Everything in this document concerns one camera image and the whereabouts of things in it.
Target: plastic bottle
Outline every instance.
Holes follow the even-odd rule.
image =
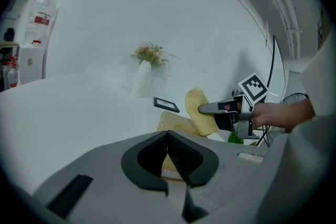
[[[8,84],[9,88],[14,88],[17,86],[18,77],[17,77],[17,64],[12,62],[12,68],[8,72]]]
[[[40,41],[43,46],[48,39],[48,29],[56,13],[56,0],[36,0],[26,26],[26,42]]]
[[[10,62],[4,62],[4,65],[2,66],[2,76],[4,78],[4,91],[9,89],[9,83],[8,83],[8,72],[11,69],[11,63]]]

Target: person's arm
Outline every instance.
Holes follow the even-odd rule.
[[[255,127],[271,125],[292,130],[296,125],[315,116],[309,99],[295,104],[256,104],[253,117]]]

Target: black slot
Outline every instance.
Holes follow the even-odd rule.
[[[54,200],[48,205],[48,209],[62,218],[70,213],[79,201],[85,190],[89,187],[93,178],[85,175],[77,175]]]

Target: human hand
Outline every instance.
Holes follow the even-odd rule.
[[[242,103],[237,103],[238,110],[241,111]],[[225,110],[230,111],[230,104],[224,106]],[[256,103],[252,112],[253,128],[257,129],[266,125],[267,113],[264,103]]]

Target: flower vase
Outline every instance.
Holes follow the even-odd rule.
[[[148,84],[150,80],[152,65],[150,62],[143,60],[137,70],[132,88],[132,95],[136,98],[145,97],[148,90]]]

